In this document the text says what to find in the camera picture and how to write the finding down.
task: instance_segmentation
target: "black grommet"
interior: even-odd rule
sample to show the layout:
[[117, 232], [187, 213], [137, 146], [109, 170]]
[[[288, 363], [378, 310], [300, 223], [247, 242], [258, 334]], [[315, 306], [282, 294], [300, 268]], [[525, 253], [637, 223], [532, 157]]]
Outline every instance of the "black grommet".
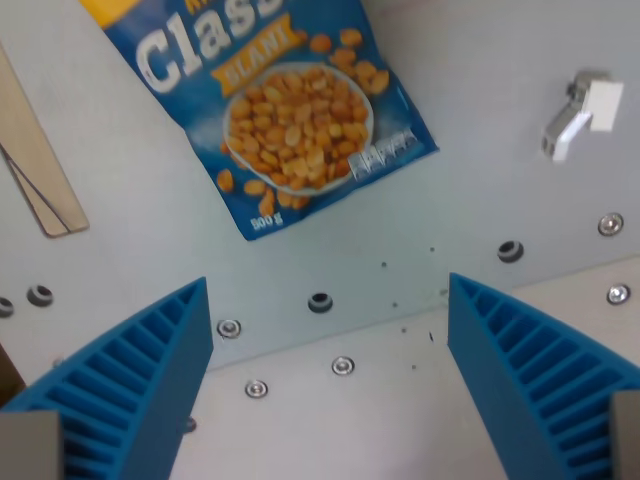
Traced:
[[504, 263], [514, 263], [524, 255], [524, 245], [515, 240], [504, 242], [498, 248], [498, 258]]
[[27, 292], [27, 300], [36, 307], [48, 307], [53, 303], [53, 293], [47, 287], [36, 285]]
[[0, 297], [0, 318], [9, 318], [13, 315], [13, 303], [7, 298]]
[[333, 307], [333, 299], [326, 293], [315, 293], [311, 295], [307, 305], [313, 313], [327, 313]]

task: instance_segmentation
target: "snack bag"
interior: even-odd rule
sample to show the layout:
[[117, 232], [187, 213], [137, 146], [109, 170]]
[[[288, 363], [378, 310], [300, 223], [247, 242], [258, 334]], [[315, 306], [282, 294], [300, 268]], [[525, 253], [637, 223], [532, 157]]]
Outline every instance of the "snack bag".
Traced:
[[80, 0], [247, 240], [437, 150], [359, 0]]

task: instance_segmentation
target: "metal bracket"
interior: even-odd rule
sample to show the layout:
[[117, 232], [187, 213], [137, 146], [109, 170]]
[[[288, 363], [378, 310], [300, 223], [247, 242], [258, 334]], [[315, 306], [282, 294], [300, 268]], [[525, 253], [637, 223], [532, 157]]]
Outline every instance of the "metal bracket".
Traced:
[[567, 89], [569, 103], [544, 131], [544, 153], [554, 162], [566, 160], [571, 142], [589, 121], [591, 131], [613, 130], [623, 88], [606, 73], [578, 73]]

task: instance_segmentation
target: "screw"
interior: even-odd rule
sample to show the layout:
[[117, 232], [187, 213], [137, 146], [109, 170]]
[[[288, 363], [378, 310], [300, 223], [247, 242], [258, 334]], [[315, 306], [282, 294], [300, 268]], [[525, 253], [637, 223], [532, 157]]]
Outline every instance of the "screw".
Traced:
[[619, 213], [608, 213], [598, 222], [598, 232], [603, 237], [613, 237], [624, 227], [624, 218]]
[[631, 289], [624, 284], [614, 285], [607, 292], [607, 302], [611, 305], [622, 305], [631, 297]]
[[242, 325], [237, 320], [221, 320], [218, 322], [217, 330], [222, 338], [234, 339], [242, 333]]
[[198, 422], [196, 422], [196, 420], [193, 417], [189, 417], [187, 419], [187, 425], [184, 429], [184, 434], [188, 434], [188, 433], [193, 433], [196, 431], [196, 428], [198, 428]]
[[262, 380], [252, 380], [244, 387], [244, 392], [250, 398], [263, 398], [269, 393], [269, 388]]
[[331, 364], [333, 373], [340, 376], [350, 375], [354, 368], [356, 368], [356, 366], [349, 357], [338, 357], [333, 361], [333, 364]]

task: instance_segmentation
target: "wooden board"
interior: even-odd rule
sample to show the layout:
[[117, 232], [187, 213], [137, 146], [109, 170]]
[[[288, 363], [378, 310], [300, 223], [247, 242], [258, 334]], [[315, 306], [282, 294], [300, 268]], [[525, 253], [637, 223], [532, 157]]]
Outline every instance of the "wooden board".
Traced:
[[617, 392], [609, 411], [613, 478], [640, 480], [640, 390]]
[[7, 165], [47, 236], [59, 237], [89, 228], [1, 45], [0, 145], [0, 156], [9, 157], [5, 159]]

